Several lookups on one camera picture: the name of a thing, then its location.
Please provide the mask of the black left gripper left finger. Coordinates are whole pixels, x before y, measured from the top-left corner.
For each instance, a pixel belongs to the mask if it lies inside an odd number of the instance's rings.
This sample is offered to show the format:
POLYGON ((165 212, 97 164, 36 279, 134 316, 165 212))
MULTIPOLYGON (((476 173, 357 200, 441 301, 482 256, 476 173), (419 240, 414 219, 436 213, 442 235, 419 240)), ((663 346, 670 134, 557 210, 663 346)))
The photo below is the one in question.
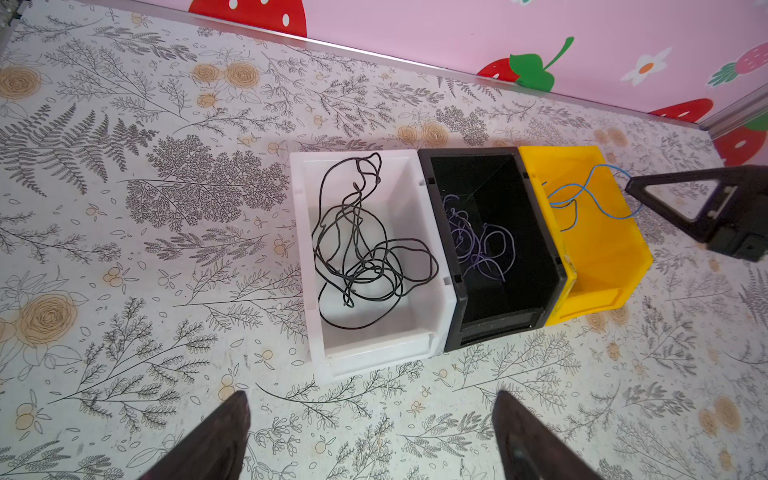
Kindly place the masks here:
POLYGON ((238 479, 250 424, 247 395, 237 391, 140 479, 238 479))

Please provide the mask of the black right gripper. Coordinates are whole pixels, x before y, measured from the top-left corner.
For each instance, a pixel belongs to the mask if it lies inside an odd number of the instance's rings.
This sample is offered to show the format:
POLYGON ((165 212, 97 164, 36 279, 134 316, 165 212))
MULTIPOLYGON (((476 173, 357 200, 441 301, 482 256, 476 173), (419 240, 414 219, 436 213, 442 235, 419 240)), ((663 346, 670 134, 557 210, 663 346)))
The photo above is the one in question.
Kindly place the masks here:
POLYGON ((750 262, 767 253, 765 166, 635 176, 625 191, 710 251, 750 262))

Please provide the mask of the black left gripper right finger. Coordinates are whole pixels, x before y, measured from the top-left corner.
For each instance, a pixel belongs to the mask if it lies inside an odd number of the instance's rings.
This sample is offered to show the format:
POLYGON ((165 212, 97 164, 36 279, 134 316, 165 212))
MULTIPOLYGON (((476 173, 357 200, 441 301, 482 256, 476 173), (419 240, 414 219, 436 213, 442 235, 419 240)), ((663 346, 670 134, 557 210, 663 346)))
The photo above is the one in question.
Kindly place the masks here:
POLYGON ((600 478, 510 392, 497 392, 491 419, 506 479, 600 478))

